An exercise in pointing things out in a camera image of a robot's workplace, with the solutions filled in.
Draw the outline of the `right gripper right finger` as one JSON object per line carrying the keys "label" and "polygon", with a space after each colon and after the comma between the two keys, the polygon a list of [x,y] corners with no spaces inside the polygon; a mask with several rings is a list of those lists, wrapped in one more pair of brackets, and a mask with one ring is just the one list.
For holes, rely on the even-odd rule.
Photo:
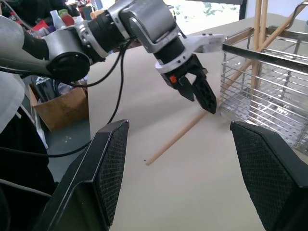
{"label": "right gripper right finger", "polygon": [[242,177],[266,231],[308,231],[308,164],[276,132],[232,121]]}

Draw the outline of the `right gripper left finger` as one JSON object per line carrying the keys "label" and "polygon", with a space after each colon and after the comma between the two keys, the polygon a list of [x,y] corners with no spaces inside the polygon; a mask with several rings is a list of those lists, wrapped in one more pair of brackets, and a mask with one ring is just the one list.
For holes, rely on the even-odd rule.
{"label": "right gripper left finger", "polygon": [[33,231],[109,231],[124,173],[128,120],[96,132],[68,167]]}

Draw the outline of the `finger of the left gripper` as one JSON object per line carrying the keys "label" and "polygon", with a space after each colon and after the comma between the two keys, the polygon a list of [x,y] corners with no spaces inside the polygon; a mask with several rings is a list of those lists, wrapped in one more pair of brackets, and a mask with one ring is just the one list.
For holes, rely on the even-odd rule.
{"label": "finger of the left gripper", "polygon": [[194,93],[192,90],[192,85],[186,76],[181,76],[178,80],[178,92],[181,96],[194,102]]}
{"label": "finger of the left gripper", "polygon": [[192,84],[193,93],[200,106],[211,114],[217,110],[217,100],[206,77],[197,76]]}

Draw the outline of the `brown cardboard box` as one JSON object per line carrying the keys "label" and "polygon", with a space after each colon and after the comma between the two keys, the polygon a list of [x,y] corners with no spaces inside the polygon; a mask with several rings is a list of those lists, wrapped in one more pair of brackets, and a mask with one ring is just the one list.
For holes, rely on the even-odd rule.
{"label": "brown cardboard box", "polygon": [[30,105],[38,113],[49,131],[55,132],[89,117],[88,98],[81,88],[44,103],[32,84],[28,85]]}

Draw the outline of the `black bag with white print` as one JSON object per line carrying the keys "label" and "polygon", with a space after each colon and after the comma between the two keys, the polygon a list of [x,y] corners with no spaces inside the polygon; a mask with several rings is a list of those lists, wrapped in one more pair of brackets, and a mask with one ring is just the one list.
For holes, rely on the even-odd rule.
{"label": "black bag with white print", "polygon": [[35,77],[32,83],[43,103],[60,96],[56,80],[48,77]]}

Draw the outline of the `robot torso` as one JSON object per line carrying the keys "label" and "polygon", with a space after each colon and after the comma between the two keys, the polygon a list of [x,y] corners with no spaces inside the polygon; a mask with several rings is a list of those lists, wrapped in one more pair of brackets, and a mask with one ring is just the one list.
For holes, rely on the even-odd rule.
{"label": "robot torso", "polygon": [[56,189],[24,96],[21,78],[0,72],[0,231],[31,231]]}

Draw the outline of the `white plastic bottle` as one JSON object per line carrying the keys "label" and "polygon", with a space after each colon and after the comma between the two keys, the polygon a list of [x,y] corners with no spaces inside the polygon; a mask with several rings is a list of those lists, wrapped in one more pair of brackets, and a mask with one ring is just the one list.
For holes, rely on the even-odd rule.
{"label": "white plastic bottle", "polygon": [[50,15],[52,17],[53,25],[56,29],[63,29],[66,27],[57,10],[50,11]]}

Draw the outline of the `white metal frame leg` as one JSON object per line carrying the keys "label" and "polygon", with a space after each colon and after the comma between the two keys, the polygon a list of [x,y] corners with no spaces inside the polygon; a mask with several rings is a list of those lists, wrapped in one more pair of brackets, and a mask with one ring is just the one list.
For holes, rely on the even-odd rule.
{"label": "white metal frame leg", "polygon": [[31,113],[32,113],[32,117],[33,117],[33,120],[34,120],[34,124],[35,124],[36,130],[37,130],[37,133],[40,136],[40,139],[42,140],[44,147],[46,149],[48,149],[49,147],[48,147],[47,142],[46,142],[44,130],[41,126],[40,117],[39,117],[37,111],[33,107],[31,108]]}

